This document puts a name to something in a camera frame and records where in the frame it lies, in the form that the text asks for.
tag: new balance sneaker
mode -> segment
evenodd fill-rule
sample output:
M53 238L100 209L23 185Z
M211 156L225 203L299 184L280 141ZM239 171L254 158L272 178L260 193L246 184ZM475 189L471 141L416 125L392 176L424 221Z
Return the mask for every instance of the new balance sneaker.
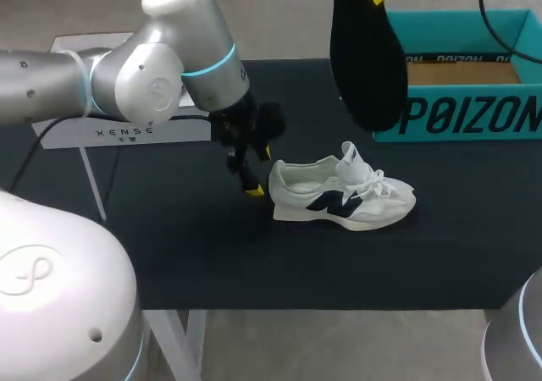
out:
M277 161L269 175L274 219L325 219L349 230L379 229L404 218L416 204L413 188L373 171L349 141L344 157L305 165Z

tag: black tablecloth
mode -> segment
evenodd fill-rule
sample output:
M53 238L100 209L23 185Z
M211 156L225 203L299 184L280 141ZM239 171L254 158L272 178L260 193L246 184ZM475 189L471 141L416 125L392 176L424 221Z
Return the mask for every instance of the black tablecloth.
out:
M219 144L126 147L108 226L134 264L144 308L497 308L542 265L539 141L377 144L351 122L328 61L256 61L246 70L259 101L285 108L274 159L314 162L350 140L375 169L414 186L418 204L374 232L274 222L264 199L241 192ZM101 188L114 151L88 150ZM76 172L55 190L73 204L53 206L91 217L90 192L69 189L83 174L89 191L74 152L62 159ZM252 165L261 177L271 166ZM42 182L36 168L24 187L48 203L46 189L28 189Z

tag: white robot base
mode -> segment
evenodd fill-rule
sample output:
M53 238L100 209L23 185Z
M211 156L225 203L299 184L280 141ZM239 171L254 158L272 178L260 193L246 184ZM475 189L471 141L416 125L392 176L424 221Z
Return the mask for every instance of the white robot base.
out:
M120 243L0 191L0 380L142 381L143 317Z

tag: table leg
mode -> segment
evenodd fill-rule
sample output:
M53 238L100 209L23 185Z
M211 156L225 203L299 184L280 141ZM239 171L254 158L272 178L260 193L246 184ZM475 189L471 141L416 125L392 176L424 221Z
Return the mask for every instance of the table leg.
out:
M201 381L177 311L143 311L175 381Z
M207 311L192 310L188 312L188 324L186 325L186 338L190 345L194 363L199 372L202 371L203 342L205 340L205 325Z

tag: robot base logo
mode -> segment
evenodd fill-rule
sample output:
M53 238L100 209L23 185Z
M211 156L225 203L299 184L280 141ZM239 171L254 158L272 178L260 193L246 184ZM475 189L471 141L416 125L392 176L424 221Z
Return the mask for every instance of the robot base logo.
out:
M54 299L60 289L58 281L50 279L60 259L49 246L17 246L4 252L0 256L0 305L31 309Z

